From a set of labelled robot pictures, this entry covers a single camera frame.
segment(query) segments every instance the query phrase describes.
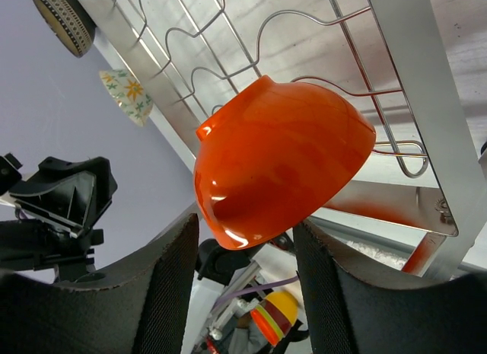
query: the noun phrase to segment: patterned bowl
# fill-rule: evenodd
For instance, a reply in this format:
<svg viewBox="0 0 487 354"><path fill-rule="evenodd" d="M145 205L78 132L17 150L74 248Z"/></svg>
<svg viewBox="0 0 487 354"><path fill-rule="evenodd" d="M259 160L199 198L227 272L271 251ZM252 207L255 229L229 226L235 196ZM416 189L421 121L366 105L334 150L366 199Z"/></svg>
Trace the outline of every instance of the patterned bowl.
<svg viewBox="0 0 487 354"><path fill-rule="evenodd" d="M82 57L94 41L96 25L78 0L32 0L62 44Z"/></svg>
<svg viewBox="0 0 487 354"><path fill-rule="evenodd" d="M154 102L129 70L100 71L100 78L115 102L138 126L144 126Z"/></svg>

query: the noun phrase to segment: yellow stripe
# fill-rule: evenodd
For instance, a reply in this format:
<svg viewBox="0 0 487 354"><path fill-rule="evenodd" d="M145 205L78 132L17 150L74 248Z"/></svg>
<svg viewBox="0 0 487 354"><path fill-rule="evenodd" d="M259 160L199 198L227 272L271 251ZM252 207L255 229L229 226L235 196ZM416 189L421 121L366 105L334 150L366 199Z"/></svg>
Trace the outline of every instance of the yellow stripe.
<svg viewBox="0 0 487 354"><path fill-rule="evenodd" d="M271 317L269 312L267 312L261 305L257 305L255 309L266 319L267 323L271 325L274 332L277 333L279 340L281 340L284 337L284 333L282 332L281 327L279 327L279 325Z"/></svg>

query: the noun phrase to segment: metal frame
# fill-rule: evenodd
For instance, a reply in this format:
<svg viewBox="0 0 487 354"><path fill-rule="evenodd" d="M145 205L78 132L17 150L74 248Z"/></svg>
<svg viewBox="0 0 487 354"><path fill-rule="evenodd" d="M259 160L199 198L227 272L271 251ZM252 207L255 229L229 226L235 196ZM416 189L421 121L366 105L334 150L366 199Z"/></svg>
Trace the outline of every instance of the metal frame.
<svg viewBox="0 0 487 354"><path fill-rule="evenodd" d="M482 169L477 163L476 151L469 133L466 119L460 106L457 89L447 61L441 37L438 31L431 3L429 0L368 0L369 6L359 11L344 15L337 0L329 0L337 16L334 21L322 21L313 15L302 11L281 10L273 13L263 22L257 37L257 54L254 59L240 38L237 28L225 11L225 0L213 0L218 10L217 14L201 29L196 25L188 8L182 0L178 0L182 9L193 24L196 33L188 33L180 28L171 28L166 33L166 49L163 48L157 37L151 32L151 23L145 20L143 8L138 13L144 26L142 31L151 35L152 40L158 43L158 48L167 58L168 63L162 65L155 60L152 53L144 45L142 33L137 33L132 24L124 17L118 3L113 0L80 0L98 27L106 34L109 41L115 46L121 58L139 78L147 92L154 98L164 117L176 130L186 143L193 159L186 158L186 165L193 169L194 155L197 153L199 143L193 130L201 123L202 118L209 110L202 109L196 96L194 75L197 71L207 71L218 78L229 81L235 93L238 92L231 82L234 75L247 70L254 71L260 76L257 68L259 62L259 43L263 29L274 17L281 14L301 15L319 25L339 25L350 46L357 66L360 70L364 85L368 92L353 94L346 89L338 87L330 80L301 76L294 81L321 80L334 85L341 91L354 96L370 96L377 114L384 126L388 142L378 142L375 153L397 157L399 167L407 177L418 177L431 162L432 169L438 180L440 189L385 186L379 183L365 183L352 181L339 193L331 203L356 201L360 190L364 188L373 191L372 199L387 205L395 212L402 213L406 209L412 215L424 222L421 227L426 235L412 254L407 270L418 275L425 274L437 279L448 279L451 273L462 261L468 249L487 220L487 187ZM368 76L367 69L361 60L357 46L348 29L346 21L362 13L372 11L377 27L384 39L384 45L390 54L390 59L399 80L399 89L376 90ZM240 45L249 65L228 74L221 62L217 60L221 74L210 69L197 67L193 69L191 79L181 76L172 63L169 53L168 34L178 30L193 38L199 37L215 55L208 41L204 37L204 30L212 21L222 16L231 29L234 39ZM168 76L160 76L163 70L171 65L172 69L181 77L189 94L182 95L176 90ZM396 140L387 117L382 111L380 94L390 92L403 92L417 129L422 138L421 142ZM192 98L199 109L192 109L185 101ZM221 105L215 105L213 114ZM413 144L419 148L418 153L402 153L399 147L403 144ZM379 147L390 146L392 152L377 150ZM417 172L411 172L403 158L423 158L423 165ZM388 196L396 193L396 198Z"/></svg>

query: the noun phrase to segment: cable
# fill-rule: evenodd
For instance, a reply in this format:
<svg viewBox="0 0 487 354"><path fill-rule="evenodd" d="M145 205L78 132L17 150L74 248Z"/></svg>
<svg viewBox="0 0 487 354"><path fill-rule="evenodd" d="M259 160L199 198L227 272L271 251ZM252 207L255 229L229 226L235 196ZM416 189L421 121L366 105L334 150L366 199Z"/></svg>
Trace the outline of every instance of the cable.
<svg viewBox="0 0 487 354"><path fill-rule="evenodd" d="M228 293L227 295L223 295L219 299L216 300L215 305L213 306L213 309L215 310L216 308L220 307L222 304L230 301L232 298L240 297L241 295L246 295L248 293L263 291L264 289L272 289L275 287L280 287L282 285L287 285L287 284L297 282L298 280L299 280L299 277L294 276L294 277L289 278L289 279L279 280L278 282L257 285L255 287L249 287L249 288L241 289L240 291Z"/></svg>

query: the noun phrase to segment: wire rack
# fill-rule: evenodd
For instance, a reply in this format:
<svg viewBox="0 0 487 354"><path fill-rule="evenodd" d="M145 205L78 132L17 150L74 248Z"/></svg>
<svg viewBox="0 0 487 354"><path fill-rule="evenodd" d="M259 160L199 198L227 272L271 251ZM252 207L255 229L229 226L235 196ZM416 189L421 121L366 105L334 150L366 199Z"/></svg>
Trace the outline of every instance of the wire rack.
<svg viewBox="0 0 487 354"><path fill-rule="evenodd" d="M250 85L263 73L269 72L269 70L262 70L263 67L265 68L267 58L269 58L265 58L263 55L263 52L269 49L266 47L266 36L272 33L269 26L275 25L275 23L280 26L284 25L282 18L306 21L306 23L323 28L323 32L317 32L316 36L313 37L314 40L321 40L320 38L326 37L329 32L339 30L341 38L345 41L344 46L348 47L348 53L351 54L350 63L354 62L356 77L360 79L355 78L353 82L359 84L358 88L364 88L364 91L351 90L347 85L344 85L348 81L344 82L337 71L332 72L333 78L324 78L320 74L301 74L301 71L296 71L294 76L291 74L290 77L287 77L289 76L288 72L286 77L281 76L278 81L306 81L330 87L353 104L355 100L368 99L373 104L373 110L382 126L382 129L377 129L380 131L377 133L384 135L385 138L376 143L373 153L396 158L402 174L409 179L418 178L422 175L426 177L425 173L433 169L431 174L438 180L440 186L438 189L387 185L385 188L381 187L382 190L379 192L377 189L379 183L353 183L354 181L352 181L350 183L350 185L353 184L352 187L347 186L345 194L362 196L363 198L380 194L383 205L394 204L399 211L414 210L415 215L423 218L430 225L425 229L425 237L416 248L412 258L409 259L410 264L406 264L408 266L413 265L411 271L418 274L420 270L431 265L429 260L438 252L440 246L444 245L442 251L437 254L434 269L430 270L433 272L431 275L437 275L440 272L446 278L448 273L451 273L451 270L456 268L464 257L475 236L485 223L483 217L485 214L483 212L478 213L482 209L479 207L482 203L477 203L475 211L472 211L464 202L465 200L480 201L485 199L483 196L485 179L480 168L476 170L475 165L473 165L476 164L477 158L465 118L457 116L457 111L459 109L461 111L460 101L429 0L353 0L364 4L359 8L351 8L350 5L344 5L343 2L339 4L339 0L326 0L331 7L331 13L335 16L327 19L322 18L319 13L312 12L313 2L306 5L310 11L287 8L272 9L272 12L267 13L259 22L256 34L253 37L249 37L247 28L242 25L243 21L241 19L237 21L234 12L230 10L232 5L234 9L235 5L238 4L231 0L206 0L204 10L199 7L199 3L195 0L193 2L188 2L189 0L154 2L153 0L150 3L145 0L108 0L111 7L108 12L107 8L102 8L102 5L95 5L93 0L80 1L87 10L89 9L90 15L95 15L94 19L97 24L100 22L108 23L113 13L118 11L117 13L121 15L133 35L130 38L119 40L113 34L116 30L111 27L113 29L112 35L108 36L110 41L115 43L114 46L117 51L124 47L122 53L119 54L120 58L127 68L132 70L138 66L140 58L132 56L131 51L140 46L143 47L144 51L139 53L150 56L151 65L145 66L143 72L138 69L132 72L138 77L143 73L144 78L139 80L160 108L161 105L158 104L156 98L163 83L161 78L170 84L176 96L171 98L170 103L165 102L166 110L161 112L166 117L171 118L174 114L179 116L188 111L192 119L186 119L188 125L191 124L191 126L186 126L186 130L191 134L194 133L195 127L217 112L239 91ZM169 1L176 2L177 6L168 8L165 5ZM274 1L276 0L261 0L260 4L264 5L271 1L274 8ZM390 2L395 2L397 5L404 3L405 9L402 10L398 6L394 12L391 12L387 9ZM162 18L167 18L167 15L162 15L166 10L174 10L173 22L161 25ZM374 26L385 49L379 60L391 64L394 80L387 82L387 86L375 81L376 76L371 74L370 69L366 66L363 48L361 49L356 43L356 32L351 29L354 21L361 20L366 16L368 18L372 16ZM395 18L390 21L384 19L391 17ZM189 25L179 25L182 22L189 23ZM108 24L105 26L108 32L110 32L109 26ZM398 30L402 31L399 40L397 35L393 35L394 31L397 32ZM228 56L227 53L221 51L219 46L215 45L215 31L217 36L224 31L226 34L230 34L225 37L224 41L236 43L235 48L237 48L236 51L239 53L240 59L243 59L242 61L226 61L227 57L235 59L236 55L232 53L233 56ZM299 33L294 32L290 35L298 37ZM409 43L404 43L400 37L408 37L409 40L413 40L414 44L420 47L420 50L425 54L416 53L415 58L411 58L411 53L401 51L404 45ZM425 42L426 38L428 38L429 45L422 46L422 42ZM207 59L204 63L211 63L211 65L201 65L198 56L194 58L181 56L184 53L184 47L189 45L187 40L192 41L191 43L202 44L199 53L204 53ZM304 43L297 41L292 46L300 49ZM237 62L238 67L235 68L234 62ZM279 76L279 71L276 70L270 75L275 79L275 74ZM419 83L419 78L422 81L428 81L430 87L428 93L415 86ZM212 93L211 88L221 90L222 86L226 89L224 96L214 96L221 95L223 92L221 94ZM394 134L389 116L384 111L382 97L398 94L403 96L405 100L404 107L408 110L408 122L415 125L421 141L400 139ZM366 110L361 106L354 105L362 112ZM435 124L433 114L440 116L443 124L450 122L450 133L455 133L455 139L438 131L440 128ZM428 142L425 143L427 145L423 144L425 135L428 139ZM188 145L188 147L194 154L198 146L191 148ZM444 157L445 148L449 150L450 157L456 159L458 164L468 164L469 167L463 170L452 167L448 158ZM407 164L406 160L419 161L414 163L419 167L415 167L415 171L411 170L410 164ZM471 187L463 187L463 184L458 183L461 177L467 177L470 180L475 180L475 182L470 182Z"/></svg>
<svg viewBox="0 0 487 354"><path fill-rule="evenodd" d="M349 45L350 50L352 51L353 57L355 59L356 65L360 71L361 77L364 82L364 86L367 88L366 92L353 92L345 89L344 87L338 85L332 80L321 78L318 76L312 76L312 75L302 75L293 79L290 79L290 82L295 82L295 81L309 81L309 80L315 80L315 81L320 81L324 85L329 85L332 88L335 88L338 91L341 91L342 93L345 93L351 97L369 97L372 100L372 103L374 105L375 110L377 111L377 115L379 116L380 122L382 123L382 126L384 127L385 134L387 136L388 141L385 142L378 142L376 144L375 149L373 150L373 153L377 155L383 155L383 156L392 156L397 159L397 162L399 164L400 170L404 173L409 178L417 178L422 176L426 170L428 169L428 156L426 155L424 145L422 142L417 141L417 140L399 140L396 139L396 136L393 134L392 127L387 120L386 114L383 110L383 107L380 104L380 101L378 99L379 95L384 95L384 94L393 94L393 93L403 93L402 87L398 88L390 88L390 89L384 89L384 90L376 90L375 86L371 82L371 77L368 74L367 69L364 66L364 63L361 59L361 56L358 52L357 46L355 45L355 42L352 38L352 34L347 26L347 21L356 18L357 16L367 13L371 10L371 6L365 6L357 11L353 11L352 13L349 14L343 14L342 10L339 7L339 3L337 0L329 0L330 4L332 5L333 11L335 12L335 15L337 18L335 20L331 21L325 21L322 20L312 14L306 13L304 11L299 11L299 10L279 10L271 15L269 15L260 25L258 34L256 37L256 55L253 56L249 49L247 48L246 44L242 41L240 38L237 29L230 19L228 13L226 12L226 7L227 7L227 0L213 0L213 2L216 4L216 7L218 11L216 14L202 27L198 27L196 25L196 22L190 13L190 10L186 6L186 4L183 2L183 0L177 0L179 4L181 5L181 8L183 9L184 13L188 17L188 19L191 21L193 24L195 31L193 33L190 33L189 31L186 31L184 29L181 29L179 27L171 27L168 29L164 35L164 45L163 43L160 42L160 40L154 35L153 31L151 30L151 24L148 23L147 15L145 14L144 10L144 5L142 3L142 0L138 0L137 3L134 3L131 1L131 4L134 8L138 9L138 13L141 16L141 19L143 20L143 25L141 30L138 32L137 35L137 42L142 41L143 42L143 35L147 31L150 33L151 38L157 42L158 47L161 49L161 52L164 53L164 56L166 57L167 61L165 63L160 63L156 59L154 61L158 64L159 69L154 73L154 77L157 77L159 75L164 74L164 71L168 69L168 67L171 67L174 72L176 73L177 77L179 80L182 81L184 84L185 88L189 92L188 94L181 95L180 94L180 99L179 101L185 101L188 98L192 98L197 106L204 112L206 116L210 116L215 113L219 108L223 107L223 104L216 104L210 111L207 111L203 108L202 103L198 99L198 96L196 94L196 75L198 72L208 72L212 75L214 75L216 78L218 78L221 81L226 81L233 92L235 94L238 94L239 91L237 89L237 86L235 83L232 82L232 78L235 76L246 72L246 71L251 71L254 72L257 77L262 76L262 72L259 70L259 62L261 61L261 46L262 46L262 38L264 34L264 30L267 27L267 25L275 18L281 16L281 15L294 15L294 16L301 16L303 18L308 19L309 21L313 21L315 24L318 24L320 26L324 27L331 27L331 26L339 26L342 29L343 35L346 38L346 42ZM117 3L117 0L113 0L113 5L115 6ZM240 49L242 53L245 55L247 61L249 62L248 65L245 65L244 67L238 69L237 71L234 71L232 73L228 73L228 71L225 69L223 64L221 63L220 59L216 55L215 51L213 50L212 46L208 43L207 39L205 38L205 32L215 23L215 21L219 18L224 18L225 23L228 25L228 27L231 30L231 33L234 36L234 39L238 42ZM215 60L216 64L218 65L218 68L221 73L218 73L212 69L209 69L208 67L204 66L196 66L190 73L189 80L187 80L183 75L182 72L177 68L177 64L173 60L173 56L171 54L171 47L174 46L175 43L171 43L171 34L174 32L182 33L190 38L196 39L200 38L202 42L205 44L206 48L208 51L212 54L213 59ZM174 88L176 88L176 85L174 84L174 81L172 78L168 75L167 76L170 81L173 83ZM412 146L418 149L418 152L401 152L400 147L401 146ZM391 148L392 151L381 151L379 148ZM421 158L422 159L422 165L419 168L418 171L411 171L408 166L406 165L405 161L403 158Z"/></svg>

